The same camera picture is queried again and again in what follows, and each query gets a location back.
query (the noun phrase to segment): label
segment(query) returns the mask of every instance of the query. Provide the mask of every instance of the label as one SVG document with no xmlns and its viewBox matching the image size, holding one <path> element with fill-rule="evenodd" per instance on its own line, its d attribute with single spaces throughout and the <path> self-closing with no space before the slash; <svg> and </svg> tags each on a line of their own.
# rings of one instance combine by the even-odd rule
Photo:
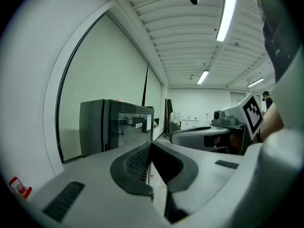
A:
<svg viewBox="0 0 304 228">
<path fill-rule="evenodd" d="M 149 114 L 147 116 L 147 131 L 151 129 L 151 125 L 152 125 L 152 115 Z"/>
<path fill-rule="evenodd" d="M 139 128 L 139 127 L 142 127 L 142 126 L 143 126 L 142 123 L 138 123 L 138 124 L 135 125 L 135 128 Z"/>
</svg>

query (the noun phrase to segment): white wall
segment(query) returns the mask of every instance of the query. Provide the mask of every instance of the white wall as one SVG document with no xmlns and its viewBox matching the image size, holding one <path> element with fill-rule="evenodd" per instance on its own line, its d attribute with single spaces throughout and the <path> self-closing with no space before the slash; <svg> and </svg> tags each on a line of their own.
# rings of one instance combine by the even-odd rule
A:
<svg viewBox="0 0 304 228">
<path fill-rule="evenodd" d="M 52 168 L 44 143 L 46 86 L 65 42 L 108 1 L 27 0 L 15 13 L 0 44 L 0 165 L 6 182 L 17 176 L 35 192 L 63 170 L 59 155 Z"/>
<path fill-rule="evenodd" d="M 136 47 L 121 29 L 104 15 L 75 53 L 63 85 L 59 135 L 64 160 L 81 155 L 81 102 L 123 99 L 125 102 L 141 105 L 146 70 L 147 63 Z M 159 115 L 161 84 L 151 69 L 148 70 L 147 89 L 150 96 L 147 104 L 152 105 L 158 99 L 156 113 Z"/>
<path fill-rule="evenodd" d="M 213 119 L 214 111 L 231 104 L 230 92 L 246 93 L 225 89 L 169 89 L 168 99 L 172 100 L 174 111 L 184 118 L 197 117 L 198 126 L 203 126 L 206 114 Z"/>
</svg>

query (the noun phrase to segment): white ceiling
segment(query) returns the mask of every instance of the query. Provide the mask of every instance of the white ceiling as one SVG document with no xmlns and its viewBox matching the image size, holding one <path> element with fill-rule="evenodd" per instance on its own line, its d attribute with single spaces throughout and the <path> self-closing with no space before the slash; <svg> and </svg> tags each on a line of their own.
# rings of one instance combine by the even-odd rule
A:
<svg viewBox="0 0 304 228">
<path fill-rule="evenodd" d="M 253 0 L 238 0 L 224 42 L 216 41 L 223 0 L 128 0 L 146 28 L 169 87 L 271 90 L 273 66 L 264 47 L 262 22 Z M 200 86 L 202 72 L 210 73 Z"/>
</svg>

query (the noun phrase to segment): person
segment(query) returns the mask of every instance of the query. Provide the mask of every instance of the person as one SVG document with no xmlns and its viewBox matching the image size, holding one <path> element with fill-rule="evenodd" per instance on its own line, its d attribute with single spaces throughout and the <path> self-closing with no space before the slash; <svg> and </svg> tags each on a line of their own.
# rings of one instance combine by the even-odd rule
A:
<svg viewBox="0 0 304 228">
<path fill-rule="evenodd" d="M 254 1 L 261 12 L 265 48 L 274 66 L 275 82 L 278 82 L 294 59 L 300 47 L 301 37 L 281 0 Z M 259 139 L 264 141 L 271 133 L 281 130 L 283 126 L 280 114 L 273 103 L 264 115 Z M 235 138 L 230 138 L 230 145 L 237 142 Z"/>
<path fill-rule="evenodd" d="M 272 104 L 272 99 L 271 97 L 269 96 L 269 92 L 268 91 L 264 91 L 263 92 L 263 99 L 262 101 L 265 101 L 266 102 L 266 109 L 268 110 L 268 108 L 271 106 Z"/>
</svg>

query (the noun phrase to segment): ceiling light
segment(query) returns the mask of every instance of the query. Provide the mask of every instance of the ceiling light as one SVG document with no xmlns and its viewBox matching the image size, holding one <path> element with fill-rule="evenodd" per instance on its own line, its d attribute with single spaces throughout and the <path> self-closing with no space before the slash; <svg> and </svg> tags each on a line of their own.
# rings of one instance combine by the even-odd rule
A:
<svg viewBox="0 0 304 228">
<path fill-rule="evenodd" d="M 208 70 L 204 70 L 202 76 L 200 77 L 200 80 L 198 81 L 198 85 L 200 85 L 204 81 L 204 79 L 207 77 L 208 73 L 209 73 Z"/>
<path fill-rule="evenodd" d="M 224 41 L 236 6 L 237 0 L 225 0 L 224 13 L 221 18 L 219 31 L 217 34 L 217 41 Z"/>
<path fill-rule="evenodd" d="M 264 78 L 260 78 L 259 80 L 257 80 L 257 81 L 255 81 L 255 82 L 253 82 L 252 84 L 247 85 L 247 87 L 254 86 L 254 85 L 256 85 L 257 83 L 262 82 L 263 80 L 264 80 Z"/>
</svg>

